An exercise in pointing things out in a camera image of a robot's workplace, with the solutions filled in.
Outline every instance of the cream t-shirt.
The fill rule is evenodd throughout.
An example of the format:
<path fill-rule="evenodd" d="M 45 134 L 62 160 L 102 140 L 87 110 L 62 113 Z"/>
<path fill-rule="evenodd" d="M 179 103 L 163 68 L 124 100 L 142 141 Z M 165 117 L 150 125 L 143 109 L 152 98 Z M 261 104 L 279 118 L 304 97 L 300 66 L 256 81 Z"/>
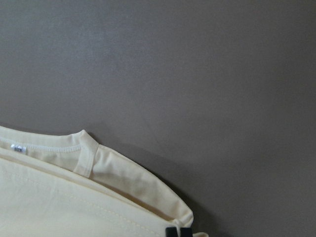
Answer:
<path fill-rule="evenodd" d="M 0 126 L 0 237 L 164 237 L 192 221 L 166 184 L 85 130 Z"/>

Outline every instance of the stitching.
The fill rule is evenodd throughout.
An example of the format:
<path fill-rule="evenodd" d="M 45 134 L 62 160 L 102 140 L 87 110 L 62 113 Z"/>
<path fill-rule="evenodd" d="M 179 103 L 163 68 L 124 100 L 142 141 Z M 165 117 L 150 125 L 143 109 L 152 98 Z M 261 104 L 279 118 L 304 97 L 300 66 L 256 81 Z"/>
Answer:
<path fill-rule="evenodd" d="M 14 175 L 14 176 L 16 176 L 16 177 L 18 177 L 18 178 L 20 178 L 20 179 L 22 179 L 22 180 L 25 180 L 25 181 L 28 181 L 28 182 L 32 182 L 32 183 L 34 183 L 34 184 L 38 184 L 38 185 L 44 187 L 44 189 L 47 190 L 47 191 L 51 191 L 51 190 L 52 190 L 52 189 L 48 188 L 46 185 L 41 184 L 41 183 L 39 183 L 39 182 L 36 182 L 36 181 L 34 181 L 34 180 L 32 180 L 32 179 L 24 178 L 24 177 L 22 177 L 22 176 L 20 176 L 20 175 L 18 175 L 18 174 L 15 174 L 15 173 L 12 173 L 12 172 L 9 172 L 9 171 L 6 171 L 6 170 L 3 170 L 3 172 L 12 174 L 12 175 Z M 152 230 L 149 230 L 148 228 L 146 228 L 146 227 L 144 227 L 144 226 L 141 226 L 141 225 L 137 224 L 136 222 L 134 222 L 134 221 L 132 221 L 132 220 L 129 220 L 129 219 L 127 219 L 127 218 L 125 218 L 125 217 L 119 215 L 118 213 L 116 213 L 116 212 L 114 212 L 114 211 L 110 211 L 110 210 L 108 210 L 108 209 L 106 209 L 106 208 L 103 208 L 103 207 L 98 206 L 98 205 L 96 205 L 96 204 L 94 204 L 94 203 L 91 203 L 91 202 L 89 202 L 89 201 L 87 201 L 87 200 L 85 200 L 85 199 L 82 199 L 82 198 L 79 198 L 79 197 L 75 197 L 75 196 L 73 196 L 73 195 L 71 195 L 71 194 L 68 194 L 68 193 L 65 193 L 65 192 L 63 192 L 63 191 L 60 191 L 60 190 L 57 190 L 57 189 L 56 189 L 55 191 L 57 191 L 57 192 L 59 192 L 59 193 L 65 195 L 65 196 L 68 196 L 68 197 L 70 197 L 70 198 L 77 199 L 77 200 L 79 200 L 79 201 L 81 201 L 81 202 L 84 202 L 84 203 L 86 203 L 86 204 L 88 204 L 88 205 L 91 205 L 91 206 L 93 206 L 93 207 L 95 207 L 95 208 L 98 208 L 98 209 L 100 209 L 100 210 L 102 210 L 102 211 L 105 211 L 105 212 L 111 213 L 111 214 L 113 214 L 113 215 L 116 215 L 116 216 L 119 217 L 120 219 L 122 219 L 122 220 L 124 220 L 124 221 L 126 221 L 126 222 L 128 222 L 128 223 L 130 223 L 130 224 L 132 224 L 132 225 L 135 225 L 136 227 L 139 227 L 139 228 L 141 228 L 141 229 L 143 229 L 143 230 L 145 230 L 145 231 L 147 231 L 147 232 L 149 232 L 149 233 L 151 233 L 151 234 L 153 234 L 153 235 L 155 235 L 155 236 L 157 236 L 157 237 L 161 237 L 161 235 L 159 235 L 158 233 L 156 233 L 156 232 L 154 232 L 154 231 L 152 231 Z M 109 220 L 110 222 L 112 222 L 110 219 L 106 218 L 106 215 L 103 216 L 103 215 L 97 214 L 97 213 L 94 213 L 94 214 L 99 215 L 99 216 L 103 217 L 104 219 L 107 219 L 107 220 Z"/>
<path fill-rule="evenodd" d="M 41 146 L 41 145 L 34 145 L 29 143 L 20 143 L 16 142 L 11 139 L 6 139 L 3 137 L 0 137 L 0 141 L 6 142 L 6 143 L 18 143 L 20 145 L 24 145 L 28 147 L 29 149 L 38 149 L 38 150 L 44 150 L 48 152 L 74 152 L 80 150 L 80 145 L 75 145 L 71 147 L 47 147 L 47 146 Z"/>

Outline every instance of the clothing tag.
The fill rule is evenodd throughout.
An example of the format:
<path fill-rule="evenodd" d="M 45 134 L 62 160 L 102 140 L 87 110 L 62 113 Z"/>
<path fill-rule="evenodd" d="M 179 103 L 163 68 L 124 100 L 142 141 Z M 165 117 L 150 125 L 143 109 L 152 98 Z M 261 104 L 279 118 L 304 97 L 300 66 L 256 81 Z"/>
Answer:
<path fill-rule="evenodd" d="M 23 153 L 23 154 L 26 153 L 26 147 L 22 147 L 22 146 L 19 146 L 19 145 L 12 144 L 11 145 L 11 149 L 16 151 L 16 152 Z"/>

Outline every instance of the white label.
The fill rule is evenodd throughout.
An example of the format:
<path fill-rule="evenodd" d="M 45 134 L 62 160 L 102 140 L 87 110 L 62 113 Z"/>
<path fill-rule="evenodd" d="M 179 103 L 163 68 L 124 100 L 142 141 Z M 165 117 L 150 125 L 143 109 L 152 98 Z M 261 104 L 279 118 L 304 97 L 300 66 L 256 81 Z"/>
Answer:
<path fill-rule="evenodd" d="M 16 152 L 23 153 L 23 154 L 26 153 L 26 147 L 22 147 L 22 146 L 19 146 L 19 145 L 12 144 L 11 145 L 11 149 L 16 151 Z"/>

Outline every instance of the gray surface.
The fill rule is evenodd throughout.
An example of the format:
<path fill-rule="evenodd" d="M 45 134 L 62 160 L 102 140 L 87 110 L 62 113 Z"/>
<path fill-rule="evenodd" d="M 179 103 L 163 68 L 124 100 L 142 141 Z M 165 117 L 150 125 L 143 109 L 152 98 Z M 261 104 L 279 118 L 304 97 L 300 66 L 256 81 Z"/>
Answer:
<path fill-rule="evenodd" d="M 316 235 L 315 1 L 12 1 L 0 124 L 85 129 L 210 236 Z"/>

